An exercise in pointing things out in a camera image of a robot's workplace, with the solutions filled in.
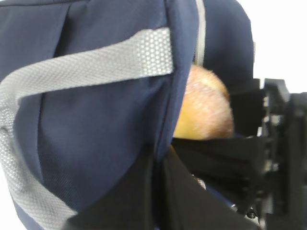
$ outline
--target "gray mesh strap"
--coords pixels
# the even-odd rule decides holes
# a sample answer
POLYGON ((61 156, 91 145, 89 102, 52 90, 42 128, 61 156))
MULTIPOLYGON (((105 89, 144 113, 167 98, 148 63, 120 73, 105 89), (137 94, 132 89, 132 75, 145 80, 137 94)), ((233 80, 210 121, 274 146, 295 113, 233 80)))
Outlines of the gray mesh strap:
POLYGON ((199 17, 199 27, 195 51, 195 64, 203 66, 206 47, 206 10, 204 0, 196 0, 196 5, 199 17))
POLYGON ((143 30, 121 43, 21 68, 0 84, 0 162, 15 202, 45 230, 59 230, 75 214, 18 158, 13 123, 19 101, 68 88, 166 75, 173 71, 168 28, 143 30))

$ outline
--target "black plastic mechanism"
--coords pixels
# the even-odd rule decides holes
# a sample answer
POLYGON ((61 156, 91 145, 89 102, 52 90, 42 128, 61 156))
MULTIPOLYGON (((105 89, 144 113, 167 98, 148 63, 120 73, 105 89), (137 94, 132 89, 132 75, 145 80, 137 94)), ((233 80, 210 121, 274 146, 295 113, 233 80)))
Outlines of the black plastic mechanism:
POLYGON ((233 93, 232 105, 244 138, 175 139, 179 157, 263 229, 307 229, 307 93, 266 79, 263 90, 233 93))

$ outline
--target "white wall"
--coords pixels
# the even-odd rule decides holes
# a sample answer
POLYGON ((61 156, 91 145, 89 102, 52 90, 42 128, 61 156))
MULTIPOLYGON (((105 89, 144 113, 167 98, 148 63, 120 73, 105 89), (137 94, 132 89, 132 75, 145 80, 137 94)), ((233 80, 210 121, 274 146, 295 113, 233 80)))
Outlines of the white wall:
MULTIPOLYGON (((285 79, 290 92, 307 92, 307 1, 238 1, 252 21, 257 47, 255 78, 285 79)), ((0 229, 25 229, 15 213, 2 171, 0 206, 0 229)))

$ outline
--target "zipper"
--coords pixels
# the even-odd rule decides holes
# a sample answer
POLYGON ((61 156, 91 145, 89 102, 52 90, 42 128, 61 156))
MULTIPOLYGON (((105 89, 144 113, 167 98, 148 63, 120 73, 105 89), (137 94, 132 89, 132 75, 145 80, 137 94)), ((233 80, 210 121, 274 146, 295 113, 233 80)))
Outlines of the zipper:
POLYGON ((199 16, 199 27, 198 27, 198 37, 196 43, 195 51, 195 64, 198 66, 203 66, 205 57, 205 38, 206 38, 206 12, 204 0, 196 0, 198 16, 199 16))

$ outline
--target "navy blue backpack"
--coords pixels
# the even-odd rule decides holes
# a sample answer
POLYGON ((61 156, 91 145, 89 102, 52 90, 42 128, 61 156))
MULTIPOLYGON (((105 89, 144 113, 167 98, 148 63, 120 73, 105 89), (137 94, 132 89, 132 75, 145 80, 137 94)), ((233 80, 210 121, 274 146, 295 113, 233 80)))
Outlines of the navy blue backpack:
POLYGON ((258 229, 170 148, 193 62, 253 81, 235 0, 0 2, 0 162, 26 228, 258 229))

